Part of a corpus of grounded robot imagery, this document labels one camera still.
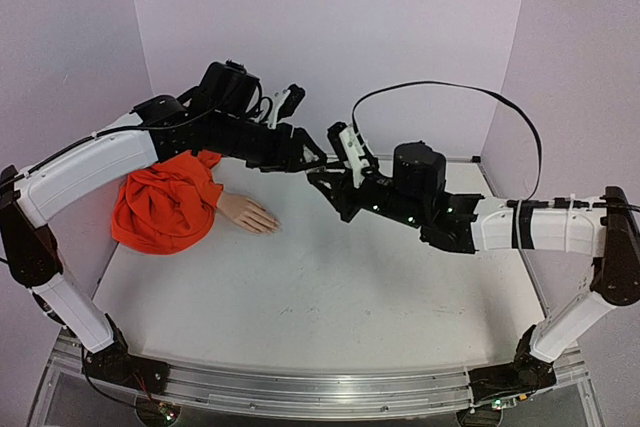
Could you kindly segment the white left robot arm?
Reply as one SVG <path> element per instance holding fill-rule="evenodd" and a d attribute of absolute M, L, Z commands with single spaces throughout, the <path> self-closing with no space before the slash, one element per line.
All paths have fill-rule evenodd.
<path fill-rule="evenodd" d="M 184 152 L 211 150 L 260 171 L 298 173 L 326 154 L 302 127 L 287 123 L 305 96 L 291 85 L 258 118 L 260 81 L 235 62 L 214 62 L 178 97 L 159 95 L 111 125 L 39 163 L 1 173 L 1 239 L 12 278 L 80 341 L 116 384 L 135 373 L 128 345 L 110 317 L 75 283 L 49 227 L 61 211 L 103 185 Z"/>

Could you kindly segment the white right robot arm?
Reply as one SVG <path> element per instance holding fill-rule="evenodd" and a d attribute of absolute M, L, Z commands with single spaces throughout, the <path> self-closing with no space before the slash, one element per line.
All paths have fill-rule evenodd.
<path fill-rule="evenodd" d="M 549 364 L 639 307 L 639 230 L 624 193 L 517 202 L 494 197 L 480 168 L 424 145 L 353 169 L 308 173 L 354 223 L 358 270 L 386 280 L 368 312 L 401 320 L 397 338 L 430 339 L 438 359 Z"/>

